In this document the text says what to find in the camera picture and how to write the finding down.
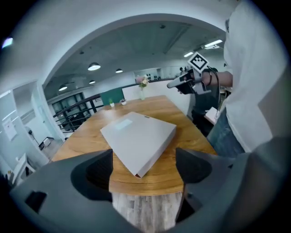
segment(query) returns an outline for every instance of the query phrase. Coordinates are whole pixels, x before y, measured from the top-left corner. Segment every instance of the jeans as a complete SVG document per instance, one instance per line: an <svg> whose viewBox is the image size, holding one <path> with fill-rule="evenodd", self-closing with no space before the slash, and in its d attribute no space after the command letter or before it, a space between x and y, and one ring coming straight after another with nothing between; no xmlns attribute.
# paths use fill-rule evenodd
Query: jeans
<svg viewBox="0 0 291 233"><path fill-rule="evenodd" d="M219 156L236 158L238 154L245 152L229 126L226 109L220 114L207 140Z"/></svg>

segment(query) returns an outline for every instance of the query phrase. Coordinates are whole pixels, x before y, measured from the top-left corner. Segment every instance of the green panel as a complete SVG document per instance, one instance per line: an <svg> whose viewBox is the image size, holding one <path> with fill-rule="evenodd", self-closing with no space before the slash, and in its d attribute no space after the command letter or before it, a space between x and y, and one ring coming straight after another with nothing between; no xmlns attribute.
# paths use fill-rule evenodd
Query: green panel
<svg viewBox="0 0 291 233"><path fill-rule="evenodd" d="M112 99L114 103L119 103L124 98L122 88L115 88L110 91L106 91L100 94L103 105L109 105L109 99Z"/></svg>

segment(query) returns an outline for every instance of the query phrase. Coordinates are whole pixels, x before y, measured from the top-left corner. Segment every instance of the black wristband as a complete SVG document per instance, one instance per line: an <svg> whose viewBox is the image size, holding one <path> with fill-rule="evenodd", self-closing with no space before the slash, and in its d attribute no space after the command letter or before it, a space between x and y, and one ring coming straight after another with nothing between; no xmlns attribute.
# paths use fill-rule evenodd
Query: black wristband
<svg viewBox="0 0 291 233"><path fill-rule="evenodd" d="M207 84L207 86L209 86L209 85L211 84L211 81L212 81L212 75L211 75L210 72L208 72L208 73L209 73L209 75L210 75L210 81L209 81L209 83Z"/></svg>

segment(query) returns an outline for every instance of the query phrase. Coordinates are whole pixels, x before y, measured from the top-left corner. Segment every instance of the wooden table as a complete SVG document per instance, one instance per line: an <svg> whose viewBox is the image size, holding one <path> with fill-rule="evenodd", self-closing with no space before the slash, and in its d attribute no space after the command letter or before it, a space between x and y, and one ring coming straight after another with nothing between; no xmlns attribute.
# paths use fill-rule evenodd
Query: wooden table
<svg viewBox="0 0 291 233"><path fill-rule="evenodd" d="M176 169L176 148L189 148L216 154L196 126L166 96L128 101L127 105L105 106L84 122L58 150L53 161L110 149L100 129L113 120L135 111L177 125L176 134L154 166L143 178L133 176L113 154L113 173L109 190L131 195L149 196L180 192L183 181Z"/></svg>

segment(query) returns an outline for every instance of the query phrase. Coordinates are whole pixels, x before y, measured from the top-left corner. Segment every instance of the potted plant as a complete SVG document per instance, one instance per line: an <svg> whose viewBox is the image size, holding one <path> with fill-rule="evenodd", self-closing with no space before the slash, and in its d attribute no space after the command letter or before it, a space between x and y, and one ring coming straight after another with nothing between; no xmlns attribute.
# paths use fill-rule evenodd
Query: potted plant
<svg viewBox="0 0 291 233"><path fill-rule="evenodd" d="M111 107L114 107L114 102L113 102L113 100L111 98L109 99L109 103L110 103Z"/></svg>
<svg viewBox="0 0 291 233"><path fill-rule="evenodd" d="M141 77L137 77L136 78L136 82L139 84L140 86L140 99L144 100L145 99L145 95L144 95L144 88L149 84L149 81L147 79L147 76L141 76Z"/></svg>
<svg viewBox="0 0 291 233"><path fill-rule="evenodd" d="M120 100L120 103L121 103L122 105L126 105L126 99L122 99L122 100Z"/></svg>

